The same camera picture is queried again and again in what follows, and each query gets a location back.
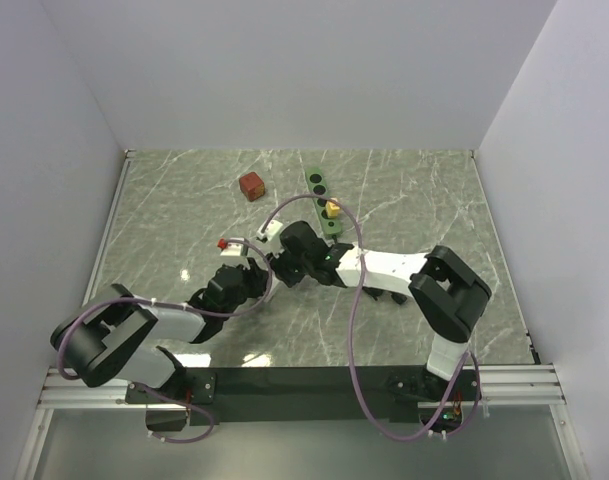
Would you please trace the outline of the aluminium frame rail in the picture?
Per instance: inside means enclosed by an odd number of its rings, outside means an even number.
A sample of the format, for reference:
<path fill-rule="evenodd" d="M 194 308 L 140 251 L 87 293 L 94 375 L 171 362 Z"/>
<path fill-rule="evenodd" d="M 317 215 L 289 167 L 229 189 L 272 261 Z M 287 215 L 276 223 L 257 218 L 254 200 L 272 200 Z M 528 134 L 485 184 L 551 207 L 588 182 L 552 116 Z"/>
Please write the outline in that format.
<path fill-rule="evenodd" d="M 488 406 L 564 405 L 557 372 L 552 365 L 482 365 L 480 367 L 483 403 Z M 129 387 L 124 380 L 89 388 L 82 381 L 69 381 L 55 369 L 47 372 L 37 403 L 40 409 L 143 409 L 129 404 Z"/>

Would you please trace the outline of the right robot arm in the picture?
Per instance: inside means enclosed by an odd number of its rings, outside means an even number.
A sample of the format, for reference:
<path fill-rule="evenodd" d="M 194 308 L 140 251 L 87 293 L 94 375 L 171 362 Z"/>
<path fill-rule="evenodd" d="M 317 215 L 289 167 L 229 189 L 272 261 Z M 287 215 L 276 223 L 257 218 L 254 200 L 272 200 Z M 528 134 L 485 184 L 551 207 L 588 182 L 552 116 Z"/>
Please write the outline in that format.
<path fill-rule="evenodd" d="M 424 390 L 444 399 L 457 388 L 457 365 L 492 292 L 453 250 L 438 245 L 425 254 L 399 254 L 329 244 L 306 221 L 285 226 L 272 220 L 257 239 L 270 251 L 274 276 L 288 287 L 310 277 L 324 286 L 357 288 L 373 299 L 385 293 L 399 304 L 413 298 L 434 332 Z"/>

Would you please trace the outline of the red plug adapter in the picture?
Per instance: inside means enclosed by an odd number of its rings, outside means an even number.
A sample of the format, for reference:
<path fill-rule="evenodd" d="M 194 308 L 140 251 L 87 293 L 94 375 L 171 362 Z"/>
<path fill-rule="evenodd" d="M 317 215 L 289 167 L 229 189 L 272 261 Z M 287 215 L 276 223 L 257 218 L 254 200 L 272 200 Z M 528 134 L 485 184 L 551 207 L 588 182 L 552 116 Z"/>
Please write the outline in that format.
<path fill-rule="evenodd" d="M 261 198 L 265 195 L 266 188 L 264 181 L 256 172 L 249 172 L 238 179 L 240 191 L 249 202 Z"/>

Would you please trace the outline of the green power strip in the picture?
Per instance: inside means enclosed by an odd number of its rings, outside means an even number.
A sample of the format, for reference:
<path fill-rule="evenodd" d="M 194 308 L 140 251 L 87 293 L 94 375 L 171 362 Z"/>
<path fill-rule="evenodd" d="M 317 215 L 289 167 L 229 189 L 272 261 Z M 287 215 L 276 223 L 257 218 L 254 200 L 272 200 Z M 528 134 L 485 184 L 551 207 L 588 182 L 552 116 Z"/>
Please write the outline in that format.
<path fill-rule="evenodd" d="M 329 191 L 325 175 L 318 167 L 310 167 L 305 169 L 305 180 L 309 192 L 315 195 L 313 202 L 323 235 L 327 239 L 339 238 L 343 233 L 343 226 L 339 219 L 328 216 L 326 198 Z"/>

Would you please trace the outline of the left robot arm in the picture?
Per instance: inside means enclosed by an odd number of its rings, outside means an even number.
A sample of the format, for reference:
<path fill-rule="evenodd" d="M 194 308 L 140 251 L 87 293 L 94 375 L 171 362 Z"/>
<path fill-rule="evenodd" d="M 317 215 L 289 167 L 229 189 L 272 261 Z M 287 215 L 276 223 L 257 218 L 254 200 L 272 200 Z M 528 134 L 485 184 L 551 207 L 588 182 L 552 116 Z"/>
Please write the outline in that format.
<path fill-rule="evenodd" d="M 273 272 L 248 264 L 221 266 L 206 287 L 184 304 L 155 303 L 114 283 L 58 325 L 50 337 L 57 361 L 90 387 L 121 378 L 148 385 L 160 401 L 177 399 L 184 388 L 181 363 L 167 349 L 147 340 L 202 344 L 240 314 L 250 299 L 259 301 L 276 286 Z"/>

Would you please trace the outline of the yellow plug adapter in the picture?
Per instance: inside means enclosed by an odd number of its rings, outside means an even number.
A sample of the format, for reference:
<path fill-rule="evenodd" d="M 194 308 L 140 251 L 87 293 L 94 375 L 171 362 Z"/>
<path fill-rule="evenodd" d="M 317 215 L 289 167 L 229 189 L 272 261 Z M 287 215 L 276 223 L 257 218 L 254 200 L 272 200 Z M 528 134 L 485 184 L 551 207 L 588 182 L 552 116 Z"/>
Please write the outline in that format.
<path fill-rule="evenodd" d="M 341 207 L 337 204 L 334 198 L 331 198 L 325 203 L 325 215 L 328 219 L 337 218 L 340 215 L 341 211 Z"/>

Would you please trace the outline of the black base beam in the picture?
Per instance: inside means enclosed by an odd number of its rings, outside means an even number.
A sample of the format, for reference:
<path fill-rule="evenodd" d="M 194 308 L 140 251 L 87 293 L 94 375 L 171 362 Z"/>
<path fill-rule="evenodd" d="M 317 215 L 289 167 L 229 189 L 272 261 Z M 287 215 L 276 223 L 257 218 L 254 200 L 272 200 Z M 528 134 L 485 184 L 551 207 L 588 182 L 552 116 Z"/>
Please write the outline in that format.
<path fill-rule="evenodd" d="M 392 423 L 430 418 L 448 382 L 422 365 L 358 366 L 373 416 Z M 346 367 L 188 368 L 162 394 L 207 409 L 221 422 L 355 420 L 364 417 Z"/>

